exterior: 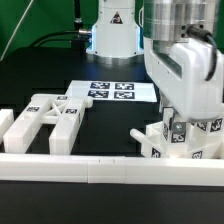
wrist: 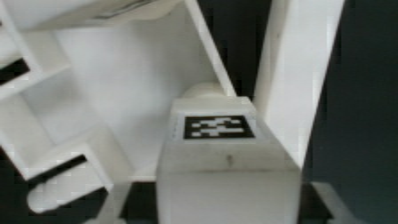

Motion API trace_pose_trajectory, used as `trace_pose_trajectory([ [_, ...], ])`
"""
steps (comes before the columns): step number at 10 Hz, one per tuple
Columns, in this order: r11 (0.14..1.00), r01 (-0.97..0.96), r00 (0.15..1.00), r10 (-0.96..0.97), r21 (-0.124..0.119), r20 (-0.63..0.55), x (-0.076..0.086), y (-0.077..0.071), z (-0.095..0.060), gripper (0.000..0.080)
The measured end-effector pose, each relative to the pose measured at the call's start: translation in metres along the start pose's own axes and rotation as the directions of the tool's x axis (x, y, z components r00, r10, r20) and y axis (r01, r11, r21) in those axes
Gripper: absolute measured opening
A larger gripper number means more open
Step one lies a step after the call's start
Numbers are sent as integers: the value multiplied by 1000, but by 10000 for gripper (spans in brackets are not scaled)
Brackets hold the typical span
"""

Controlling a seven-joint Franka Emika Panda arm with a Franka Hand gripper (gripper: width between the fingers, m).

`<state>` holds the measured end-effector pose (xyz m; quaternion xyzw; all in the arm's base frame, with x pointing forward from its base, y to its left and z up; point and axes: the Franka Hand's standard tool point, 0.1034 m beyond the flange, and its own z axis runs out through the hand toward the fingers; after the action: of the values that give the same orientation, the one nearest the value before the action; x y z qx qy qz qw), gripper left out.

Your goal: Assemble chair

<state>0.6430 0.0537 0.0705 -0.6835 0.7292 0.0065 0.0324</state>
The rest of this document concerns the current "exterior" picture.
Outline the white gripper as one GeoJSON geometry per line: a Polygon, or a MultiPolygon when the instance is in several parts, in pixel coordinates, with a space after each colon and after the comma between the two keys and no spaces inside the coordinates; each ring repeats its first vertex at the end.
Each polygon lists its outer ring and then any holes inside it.
{"type": "Polygon", "coordinates": [[[206,81],[210,68],[212,46],[190,38],[175,43],[169,57],[182,70],[178,75],[153,51],[153,40],[144,38],[144,60],[148,75],[159,88],[159,113],[162,114],[166,98],[177,112],[169,120],[173,134],[184,134],[186,123],[210,121],[221,115],[224,64],[217,52],[217,66],[210,81],[206,81]]]}

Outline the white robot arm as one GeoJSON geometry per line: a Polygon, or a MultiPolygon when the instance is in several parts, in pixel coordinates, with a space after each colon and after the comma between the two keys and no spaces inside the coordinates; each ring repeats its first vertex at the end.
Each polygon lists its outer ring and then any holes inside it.
{"type": "Polygon", "coordinates": [[[143,57],[147,74],[185,122],[223,110],[224,61],[214,40],[220,0],[99,0],[87,55],[107,64],[143,57]]]}

